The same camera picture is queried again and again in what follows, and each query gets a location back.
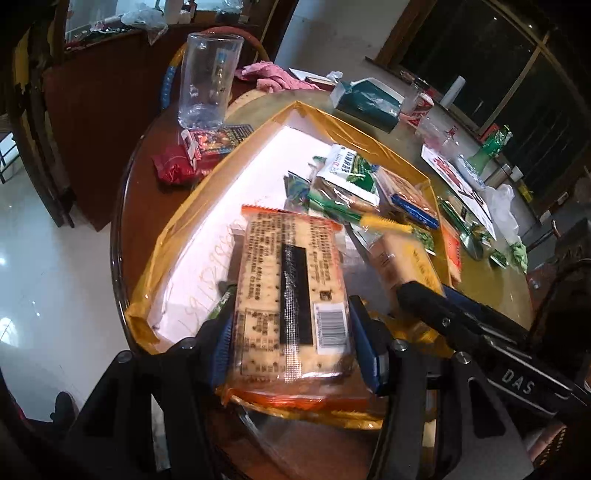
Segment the drinking glass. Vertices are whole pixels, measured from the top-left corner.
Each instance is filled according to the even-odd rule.
[[[189,34],[181,67],[181,127],[216,129],[223,124],[243,42],[238,35]]]

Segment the white floor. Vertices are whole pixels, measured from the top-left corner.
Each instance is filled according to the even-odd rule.
[[[61,390],[82,406],[127,348],[109,270],[109,227],[57,228],[19,160],[0,184],[0,368],[28,417]]]

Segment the pink cloth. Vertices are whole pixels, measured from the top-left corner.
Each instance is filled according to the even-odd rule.
[[[256,88],[274,93],[282,90],[320,90],[316,85],[293,78],[281,67],[271,61],[259,61],[247,65],[236,76],[241,80],[256,80]]]

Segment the wooden table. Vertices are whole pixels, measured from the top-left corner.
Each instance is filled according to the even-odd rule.
[[[267,94],[236,109],[229,124],[260,126],[295,100],[315,106],[378,139],[426,173],[436,194],[447,196],[444,182],[421,159],[421,141],[414,129],[400,123],[387,134],[345,113],[335,111],[326,92],[299,90]],[[113,287],[130,348],[135,342],[125,326],[123,312],[128,298],[152,253],[157,236],[189,195],[188,189],[165,187],[157,181],[151,156],[177,143],[177,112],[162,113],[140,139],[122,184],[116,218],[111,230]],[[508,252],[501,240],[498,248]],[[509,267],[494,269],[462,254],[462,292],[505,313],[522,326],[531,325],[531,306],[523,273]],[[211,435],[222,456],[231,459],[251,478],[328,477],[343,480],[367,475],[377,432],[343,430],[306,422],[288,421],[260,414],[245,414],[235,406],[224,410],[214,399],[208,410]]]

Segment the screw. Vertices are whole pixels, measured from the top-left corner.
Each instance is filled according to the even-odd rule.
[[[460,362],[461,364],[467,365],[472,361],[472,357],[470,356],[469,353],[466,352],[456,352],[454,354],[454,357],[456,357],[456,360],[458,362]]]
[[[181,348],[184,348],[185,350],[190,350],[195,346],[196,343],[197,339],[195,337],[183,338],[181,340]]]
[[[392,345],[394,350],[398,350],[399,352],[404,352],[408,348],[408,343],[400,338],[392,340]]]
[[[120,364],[126,364],[127,362],[129,362],[132,358],[134,357],[134,354],[132,354],[129,350],[123,350],[122,352],[119,352],[117,354],[117,361]]]

